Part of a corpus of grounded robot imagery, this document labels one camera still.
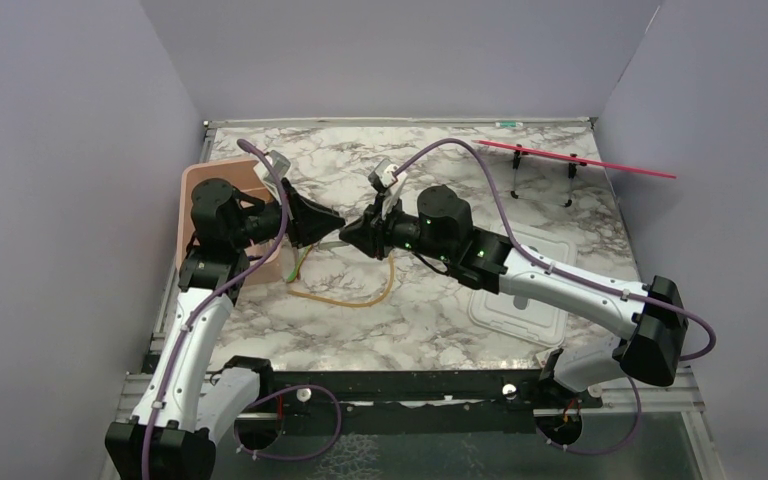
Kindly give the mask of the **white clay pipe triangle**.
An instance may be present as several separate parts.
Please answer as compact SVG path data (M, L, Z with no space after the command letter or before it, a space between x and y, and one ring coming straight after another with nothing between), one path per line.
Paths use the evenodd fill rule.
M342 247L350 247L350 244L340 240L332 240L332 241L319 242L315 245L315 248L317 250L323 250L323 251L333 250L333 249L342 248Z

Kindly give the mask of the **amber rubber tubing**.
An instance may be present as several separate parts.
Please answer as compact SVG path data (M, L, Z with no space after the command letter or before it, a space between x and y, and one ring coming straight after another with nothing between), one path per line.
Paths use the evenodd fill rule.
M365 263L349 264L340 258L306 260L301 278L286 284L293 297L348 309L362 309L382 303L396 287L395 261L390 256L384 265L373 268Z

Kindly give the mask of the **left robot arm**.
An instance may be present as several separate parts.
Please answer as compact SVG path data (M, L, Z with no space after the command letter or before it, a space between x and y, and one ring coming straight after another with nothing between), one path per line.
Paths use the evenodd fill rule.
M122 479L208 479L216 446L244 408L273 401L261 366L233 367L204 386L218 335L244 281L283 238L309 246L345 224L340 214L301 196L282 179L266 202L220 178L191 192L194 233L179 269L172 337L126 421L110 424L105 447Z

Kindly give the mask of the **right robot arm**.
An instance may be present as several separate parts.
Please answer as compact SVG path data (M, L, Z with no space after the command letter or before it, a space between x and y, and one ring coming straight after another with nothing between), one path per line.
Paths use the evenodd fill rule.
M394 248L435 258L447 276L473 290L535 300L587 319L612 338L551 354L537 380L539 398L560 407L588 387L628 376L667 387L680 362L688 321L669 279L619 281L574 268L479 228L471 206L446 186L423 190L416 215L378 195L339 234L365 255L383 259Z

